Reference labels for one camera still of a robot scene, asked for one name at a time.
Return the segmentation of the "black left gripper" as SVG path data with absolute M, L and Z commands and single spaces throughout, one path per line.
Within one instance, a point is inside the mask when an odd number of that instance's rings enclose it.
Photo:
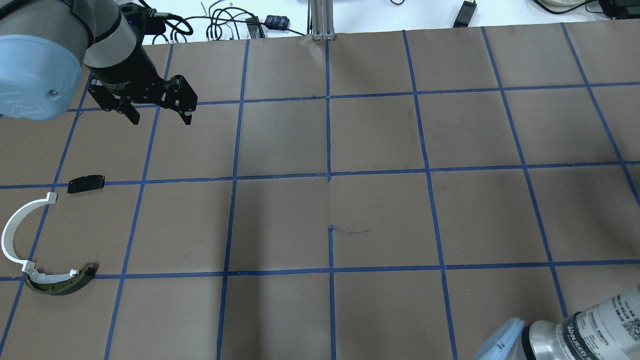
M 186 126 L 192 124 L 198 95 L 185 76 L 160 76 L 144 48 L 135 48 L 119 64 L 88 69 L 93 76 L 88 93 L 102 110 L 116 110 L 137 126 L 140 113 L 133 103 L 155 104 L 178 112 Z

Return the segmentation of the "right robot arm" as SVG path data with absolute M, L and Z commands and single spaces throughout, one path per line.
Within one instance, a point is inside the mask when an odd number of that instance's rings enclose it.
M 638 360 L 638 285 L 555 324 L 512 317 L 474 355 L 475 360 Z

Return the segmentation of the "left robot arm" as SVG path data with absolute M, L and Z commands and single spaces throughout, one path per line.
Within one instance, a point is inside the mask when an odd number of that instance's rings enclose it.
M 87 68 L 87 93 L 101 110 L 137 125 L 135 105 L 155 105 L 190 125 L 198 95 L 182 75 L 163 79 L 143 48 L 146 35 L 163 35 L 183 21 L 143 0 L 3 0 L 1 114 L 33 121 L 60 117 Z

